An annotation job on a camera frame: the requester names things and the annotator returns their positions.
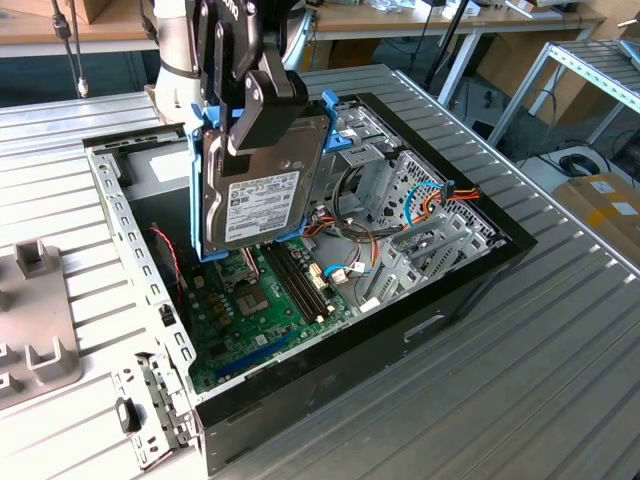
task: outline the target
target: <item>metal shelf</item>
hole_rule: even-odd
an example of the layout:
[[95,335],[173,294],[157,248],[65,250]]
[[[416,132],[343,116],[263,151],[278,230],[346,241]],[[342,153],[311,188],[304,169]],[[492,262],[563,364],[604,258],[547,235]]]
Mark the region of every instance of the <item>metal shelf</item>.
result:
[[[620,52],[616,41],[547,43],[489,136],[490,145],[497,145],[500,141],[549,59],[557,61],[560,66],[551,75],[544,90],[553,91],[558,78],[569,69],[618,100],[621,105],[640,113],[640,71]],[[535,115],[547,98],[548,95],[542,92],[529,112]],[[598,127],[597,134],[592,135],[590,142],[595,141],[621,108],[619,106],[614,109],[614,114]]]

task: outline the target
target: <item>ram slot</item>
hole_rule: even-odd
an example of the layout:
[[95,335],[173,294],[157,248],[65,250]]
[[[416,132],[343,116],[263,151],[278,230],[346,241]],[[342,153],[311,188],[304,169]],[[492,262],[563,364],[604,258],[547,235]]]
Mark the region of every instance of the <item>ram slot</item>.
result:
[[307,323],[328,314],[323,298],[310,285],[287,248],[274,244],[267,247],[263,255]]

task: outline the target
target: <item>white connector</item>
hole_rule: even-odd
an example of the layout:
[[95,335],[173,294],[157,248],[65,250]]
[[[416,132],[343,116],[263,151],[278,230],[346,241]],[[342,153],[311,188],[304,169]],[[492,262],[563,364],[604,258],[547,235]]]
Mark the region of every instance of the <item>white connector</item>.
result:
[[80,77],[78,79],[78,93],[82,98],[87,98],[89,94],[89,84],[87,83],[87,79],[84,77]]

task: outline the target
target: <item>workbench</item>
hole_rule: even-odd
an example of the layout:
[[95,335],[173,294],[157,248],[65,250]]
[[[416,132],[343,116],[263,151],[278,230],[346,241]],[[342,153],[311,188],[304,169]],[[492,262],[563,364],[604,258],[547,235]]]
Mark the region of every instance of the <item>workbench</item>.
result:
[[[153,18],[149,5],[144,3],[147,15]],[[530,20],[506,7],[483,8],[479,16],[463,18],[456,31],[466,37],[439,95],[440,103],[448,105],[483,34],[578,30],[577,40],[585,40],[605,18],[587,6],[581,8],[581,13],[565,14],[559,19]],[[5,15],[5,18],[0,16],[0,58],[64,54],[50,18],[8,10],[0,13]],[[315,41],[420,36],[426,18],[414,9],[385,14],[365,4],[326,4],[318,9],[317,28],[309,33]],[[450,23],[434,15],[425,35],[441,36]],[[157,48],[142,31],[137,0],[113,0],[93,24],[80,24],[79,30],[84,53]]]
[[[371,91],[537,239],[464,320],[247,453],[222,479],[601,479],[640,468],[638,270],[403,74],[306,74]],[[156,348],[109,237],[80,139],[158,125],[142,93],[0,110],[0,252],[58,246],[84,376],[0,412],[20,478],[137,478],[109,372]],[[149,473],[202,476],[194,449]]]

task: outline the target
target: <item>barcode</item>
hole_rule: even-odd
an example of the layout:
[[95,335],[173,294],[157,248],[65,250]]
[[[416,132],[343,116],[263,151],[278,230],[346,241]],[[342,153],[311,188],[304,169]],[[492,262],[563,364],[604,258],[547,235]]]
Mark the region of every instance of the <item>barcode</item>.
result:
[[265,230],[273,230],[274,228],[280,228],[284,226],[284,217],[277,221],[277,222],[271,222],[271,223],[267,223],[265,225],[261,225],[260,226],[260,231],[264,232]]
[[232,226],[231,228],[229,228],[229,231],[233,232],[235,230],[242,230],[243,228],[252,227],[253,225],[255,225],[255,222],[241,223],[240,225]]

